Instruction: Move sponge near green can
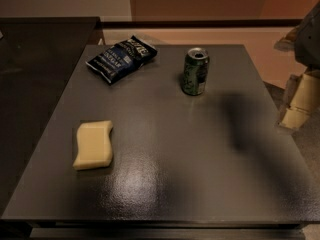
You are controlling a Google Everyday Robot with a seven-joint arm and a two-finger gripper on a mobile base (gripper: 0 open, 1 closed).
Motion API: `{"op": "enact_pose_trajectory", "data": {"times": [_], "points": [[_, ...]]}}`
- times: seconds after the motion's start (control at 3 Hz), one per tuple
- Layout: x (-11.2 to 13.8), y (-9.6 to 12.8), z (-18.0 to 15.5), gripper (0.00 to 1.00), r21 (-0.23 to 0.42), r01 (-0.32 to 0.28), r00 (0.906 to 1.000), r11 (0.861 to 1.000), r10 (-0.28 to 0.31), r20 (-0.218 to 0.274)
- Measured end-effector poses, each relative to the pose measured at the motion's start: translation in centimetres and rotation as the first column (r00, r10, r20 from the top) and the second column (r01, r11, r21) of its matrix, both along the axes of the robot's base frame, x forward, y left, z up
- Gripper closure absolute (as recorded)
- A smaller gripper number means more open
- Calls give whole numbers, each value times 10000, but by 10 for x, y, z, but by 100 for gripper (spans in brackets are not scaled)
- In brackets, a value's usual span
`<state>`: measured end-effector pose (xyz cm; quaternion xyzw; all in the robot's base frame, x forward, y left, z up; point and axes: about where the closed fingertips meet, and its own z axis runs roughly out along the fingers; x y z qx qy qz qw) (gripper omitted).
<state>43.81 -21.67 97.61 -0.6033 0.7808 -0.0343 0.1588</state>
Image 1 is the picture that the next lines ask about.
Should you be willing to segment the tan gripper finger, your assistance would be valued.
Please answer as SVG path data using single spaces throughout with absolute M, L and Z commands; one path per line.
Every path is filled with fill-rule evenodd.
M 291 75 L 280 106 L 279 125 L 298 130 L 320 106 L 320 71 Z

